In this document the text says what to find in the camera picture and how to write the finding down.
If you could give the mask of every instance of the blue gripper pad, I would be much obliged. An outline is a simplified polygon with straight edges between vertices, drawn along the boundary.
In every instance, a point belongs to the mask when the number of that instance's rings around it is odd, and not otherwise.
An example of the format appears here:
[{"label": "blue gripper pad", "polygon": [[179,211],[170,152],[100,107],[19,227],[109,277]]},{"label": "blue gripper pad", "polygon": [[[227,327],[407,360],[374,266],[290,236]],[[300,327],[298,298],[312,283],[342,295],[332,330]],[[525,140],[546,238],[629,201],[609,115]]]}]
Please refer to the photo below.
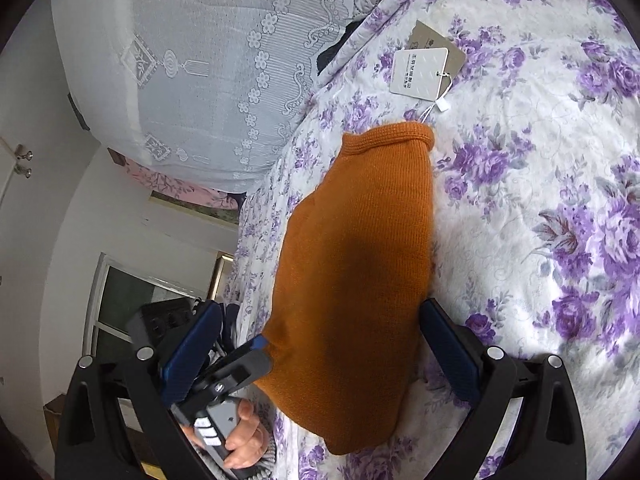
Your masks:
[{"label": "blue gripper pad", "polygon": [[420,306],[420,331],[456,397],[475,406],[481,397],[480,370],[460,342],[452,323],[447,322],[429,300]]},{"label": "blue gripper pad", "polygon": [[169,407],[189,393],[209,351],[222,332],[222,306],[211,301],[196,317],[180,346],[162,368],[162,403]]}]

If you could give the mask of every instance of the tag string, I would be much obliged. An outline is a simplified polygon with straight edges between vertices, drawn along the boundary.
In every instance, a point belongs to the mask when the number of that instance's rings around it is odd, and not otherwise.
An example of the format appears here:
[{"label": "tag string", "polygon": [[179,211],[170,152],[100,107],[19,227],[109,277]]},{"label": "tag string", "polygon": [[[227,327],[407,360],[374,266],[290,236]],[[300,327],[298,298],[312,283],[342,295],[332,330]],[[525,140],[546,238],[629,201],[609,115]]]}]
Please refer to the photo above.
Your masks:
[{"label": "tag string", "polygon": [[[449,92],[449,90],[451,90],[451,87],[453,86],[453,79],[452,79],[451,75],[448,72],[440,72],[440,71],[438,71],[438,72],[436,72],[436,75],[441,76],[441,77],[446,77],[446,78],[449,79],[449,84],[444,89],[444,92],[442,93],[442,95],[440,97],[438,97],[438,99],[444,99],[445,95],[447,95],[447,93]],[[433,107],[435,105],[436,105],[436,103],[434,101],[431,104],[431,106],[429,106],[425,111],[422,112],[422,115],[418,119],[421,123],[423,123],[424,121],[427,120],[427,117],[429,116],[429,114],[431,113],[431,110],[433,110]]]}]

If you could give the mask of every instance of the garment tag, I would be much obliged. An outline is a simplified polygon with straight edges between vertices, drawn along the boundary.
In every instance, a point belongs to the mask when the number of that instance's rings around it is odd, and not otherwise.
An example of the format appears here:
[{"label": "garment tag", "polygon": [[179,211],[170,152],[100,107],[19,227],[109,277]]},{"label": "garment tag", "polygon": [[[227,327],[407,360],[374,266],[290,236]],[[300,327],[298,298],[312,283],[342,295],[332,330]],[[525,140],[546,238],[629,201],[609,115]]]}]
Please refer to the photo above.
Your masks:
[{"label": "garment tag", "polygon": [[[466,61],[464,52],[423,22],[415,22],[414,30],[409,36],[408,49],[415,48],[446,48],[449,51],[449,55],[447,56],[447,64],[444,67],[444,71],[452,79],[458,75]],[[438,97],[444,93],[447,86],[449,86],[449,79],[446,77],[441,82]]]},{"label": "garment tag", "polygon": [[446,48],[398,50],[391,67],[389,90],[394,94],[435,101],[439,96],[447,54]]}]

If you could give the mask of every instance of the window pane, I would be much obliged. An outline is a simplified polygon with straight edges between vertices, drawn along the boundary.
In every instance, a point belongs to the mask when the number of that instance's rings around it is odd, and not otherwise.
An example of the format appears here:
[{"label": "window pane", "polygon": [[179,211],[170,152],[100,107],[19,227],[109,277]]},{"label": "window pane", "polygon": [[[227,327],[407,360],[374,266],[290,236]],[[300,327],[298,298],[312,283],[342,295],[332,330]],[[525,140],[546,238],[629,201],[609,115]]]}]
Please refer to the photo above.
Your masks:
[{"label": "window pane", "polygon": [[95,357],[101,363],[114,363],[131,357],[133,350],[131,343],[124,341],[104,330],[98,329],[98,341],[95,348]]},{"label": "window pane", "polygon": [[98,321],[127,332],[126,323],[145,303],[182,298],[180,294],[109,267]]}]

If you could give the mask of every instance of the pink floral fabric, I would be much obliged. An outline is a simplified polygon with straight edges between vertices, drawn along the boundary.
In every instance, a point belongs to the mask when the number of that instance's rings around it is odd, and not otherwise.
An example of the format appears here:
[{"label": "pink floral fabric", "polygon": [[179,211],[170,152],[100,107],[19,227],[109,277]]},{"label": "pink floral fabric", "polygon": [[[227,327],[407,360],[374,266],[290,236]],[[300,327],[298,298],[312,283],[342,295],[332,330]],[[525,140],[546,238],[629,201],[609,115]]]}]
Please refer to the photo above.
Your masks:
[{"label": "pink floral fabric", "polygon": [[157,173],[138,164],[135,160],[126,159],[127,174],[147,189],[195,205],[214,207],[216,209],[238,209],[238,203],[223,191],[198,186],[179,178]]}]

